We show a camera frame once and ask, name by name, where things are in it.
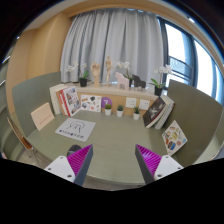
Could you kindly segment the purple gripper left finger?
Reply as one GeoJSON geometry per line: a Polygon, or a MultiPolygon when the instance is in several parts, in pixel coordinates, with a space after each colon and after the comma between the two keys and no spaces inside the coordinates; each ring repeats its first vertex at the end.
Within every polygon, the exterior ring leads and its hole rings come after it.
{"type": "Polygon", "coordinates": [[[76,185],[82,186],[85,181],[92,156],[93,145],[90,144],[73,152],[68,157],[57,157],[45,168],[45,171],[75,183],[76,185]]]}

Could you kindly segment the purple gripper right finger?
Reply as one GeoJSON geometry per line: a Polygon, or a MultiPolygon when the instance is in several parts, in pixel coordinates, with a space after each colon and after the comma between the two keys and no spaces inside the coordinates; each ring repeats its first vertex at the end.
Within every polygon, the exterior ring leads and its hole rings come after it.
{"type": "Polygon", "coordinates": [[[135,146],[135,155],[146,184],[182,169],[182,166],[169,155],[160,156],[141,145],[135,146]]]}

